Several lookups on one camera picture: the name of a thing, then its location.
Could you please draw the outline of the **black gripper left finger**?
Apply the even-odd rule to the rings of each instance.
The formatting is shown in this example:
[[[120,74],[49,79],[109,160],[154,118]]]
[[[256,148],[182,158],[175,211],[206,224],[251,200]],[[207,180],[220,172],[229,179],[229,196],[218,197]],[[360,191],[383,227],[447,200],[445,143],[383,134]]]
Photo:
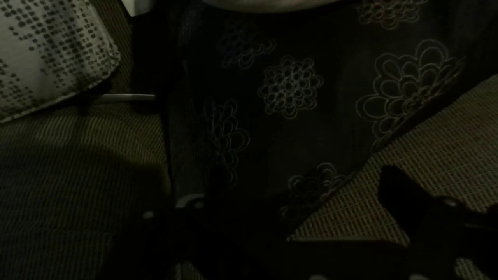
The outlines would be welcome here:
[[[147,235],[139,280],[175,280],[190,263],[204,280],[271,280],[262,246],[221,213],[228,171],[217,168],[206,196],[184,208],[159,208],[145,219]]]

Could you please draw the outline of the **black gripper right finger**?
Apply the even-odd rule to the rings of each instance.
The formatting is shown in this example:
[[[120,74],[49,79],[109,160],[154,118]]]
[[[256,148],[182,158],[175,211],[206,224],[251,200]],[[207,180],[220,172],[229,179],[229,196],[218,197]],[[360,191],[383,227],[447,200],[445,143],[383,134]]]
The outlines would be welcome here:
[[[497,205],[481,213],[459,199],[433,196],[396,165],[382,168],[377,197],[410,236],[400,267],[406,280],[461,280],[458,258],[498,278]]]

